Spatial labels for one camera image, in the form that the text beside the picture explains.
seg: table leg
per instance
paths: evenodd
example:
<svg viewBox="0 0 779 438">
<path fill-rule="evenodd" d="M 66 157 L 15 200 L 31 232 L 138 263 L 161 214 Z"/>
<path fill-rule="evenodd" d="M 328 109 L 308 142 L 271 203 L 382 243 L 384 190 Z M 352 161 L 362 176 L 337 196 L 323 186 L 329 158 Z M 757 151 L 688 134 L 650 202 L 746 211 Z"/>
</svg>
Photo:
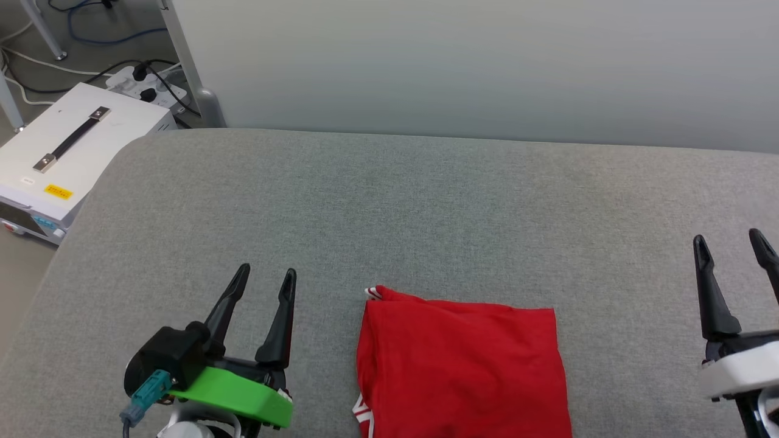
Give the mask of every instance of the table leg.
<svg viewBox="0 0 779 438">
<path fill-rule="evenodd" d="M 35 0 L 21 0 L 22 7 L 24 8 L 24 11 L 27 12 L 27 15 L 30 16 L 33 24 L 38 29 L 38 32 L 41 33 L 41 36 L 44 38 L 44 41 L 46 41 L 49 50 L 51 50 L 51 53 L 54 54 L 54 58 L 58 61 L 61 61 L 62 59 L 65 59 L 66 56 L 68 56 L 68 53 L 59 47 L 59 43 L 57 40 L 55 40 L 54 35 L 51 33 L 51 30 L 44 21 L 44 17 L 41 16 L 41 14 L 35 8 L 35 4 L 33 3 L 34 1 Z"/>
</svg>

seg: gray table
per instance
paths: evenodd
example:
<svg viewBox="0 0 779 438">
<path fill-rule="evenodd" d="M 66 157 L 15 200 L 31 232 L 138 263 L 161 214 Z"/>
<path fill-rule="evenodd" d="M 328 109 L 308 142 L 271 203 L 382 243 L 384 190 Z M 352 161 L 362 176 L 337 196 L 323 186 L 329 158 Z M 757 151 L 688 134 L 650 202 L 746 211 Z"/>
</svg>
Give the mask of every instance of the gray table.
<svg viewBox="0 0 779 438">
<path fill-rule="evenodd" d="M 242 262 L 227 351 L 252 357 L 298 270 L 288 436 L 357 436 L 364 296 L 555 308 L 576 436 L 742 435 L 696 386 L 692 239 L 746 330 L 779 308 L 747 229 L 779 244 L 779 157 L 262 130 L 150 136 L 97 183 L 0 369 L 0 436 L 118 436 L 125 364 L 206 316 Z M 132 436 L 167 419 L 155 407 Z"/>
</svg>

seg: blue cable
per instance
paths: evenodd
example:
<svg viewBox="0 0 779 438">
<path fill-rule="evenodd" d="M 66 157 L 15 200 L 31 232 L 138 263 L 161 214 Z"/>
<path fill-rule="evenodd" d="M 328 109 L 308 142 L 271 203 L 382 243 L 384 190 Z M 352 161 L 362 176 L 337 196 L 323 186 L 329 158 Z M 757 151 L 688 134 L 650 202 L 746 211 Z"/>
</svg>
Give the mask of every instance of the blue cable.
<svg viewBox="0 0 779 438">
<path fill-rule="evenodd" d="M 158 27 L 157 29 L 149 29 L 144 30 L 143 32 L 138 32 L 137 34 L 130 35 L 129 37 L 122 38 L 121 40 L 114 40 L 114 41 L 96 41 L 96 40 L 88 40 L 86 38 L 81 38 L 78 35 L 76 35 L 76 32 L 73 30 L 73 13 L 79 9 L 81 9 L 84 6 L 88 5 L 94 5 L 95 3 L 90 3 L 92 0 L 83 0 L 78 5 L 73 6 L 70 10 L 68 10 L 68 33 L 70 34 L 70 37 L 73 38 L 76 41 L 82 42 L 82 43 L 88 43 L 88 44 L 100 44 L 100 45 L 115 45 L 120 44 L 125 41 L 130 41 L 133 38 L 140 37 L 142 35 L 151 34 L 153 32 L 167 32 L 167 28 L 165 27 Z"/>
</svg>

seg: teal connector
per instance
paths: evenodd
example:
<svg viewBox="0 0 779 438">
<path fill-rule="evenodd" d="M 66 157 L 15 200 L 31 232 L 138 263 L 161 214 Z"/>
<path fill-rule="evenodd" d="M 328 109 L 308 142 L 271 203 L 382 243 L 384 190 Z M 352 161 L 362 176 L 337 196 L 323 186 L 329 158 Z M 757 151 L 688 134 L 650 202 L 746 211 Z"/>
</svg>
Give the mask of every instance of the teal connector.
<svg viewBox="0 0 779 438">
<path fill-rule="evenodd" d="M 171 389 L 171 374 L 158 369 L 143 382 L 138 390 L 130 397 L 130 404 L 119 414 L 122 422 L 128 422 L 130 427 L 135 427 L 143 419 L 146 411 L 152 404 L 157 403 Z"/>
</svg>

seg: white stripe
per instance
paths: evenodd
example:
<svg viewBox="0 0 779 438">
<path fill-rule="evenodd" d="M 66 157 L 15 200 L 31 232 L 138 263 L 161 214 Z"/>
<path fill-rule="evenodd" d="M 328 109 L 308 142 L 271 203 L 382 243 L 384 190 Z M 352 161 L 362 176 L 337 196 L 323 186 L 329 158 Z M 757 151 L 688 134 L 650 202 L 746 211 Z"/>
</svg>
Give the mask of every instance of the white stripe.
<svg viewBox="0 0 779 438">
<path fill-rule="evenodd" d="M 368 406 L 365 406 L 365 404 L 362 402 L 362 393 L 360 393 L 360 397 L 357 397 L 357 403 L 354 404 L 354 407 L 351 409 L 351 411 L 356 414 L 357 412 L 363 411 L 367 408 Z"/>
<path fill-rule="evenodd" d="M 368 423 L 368 438 L 373 438 L 373 425 L 375 424 L 375 421 L 373 421 L 373 412 L 371 412 L 371 419 L 369 419 L 370 423 Z"/>
<path fill-rule="evenodd" d="M 382 299 L 382 295 L 379 294 L 378 291 L 376 291 L 376 288 L 367 288 L 367 289 L 365 289 L 365 294 L 368 296 L 368 299 L 370 299 L 370 300 L 380 300 L 380 299 Z"/>
<path fill-rule="evenodd" d="M 368 420 L 373 420 L 373 412 L 368 411 L 357 416 L 357 422 L 364 422 Z"/>
</svg>

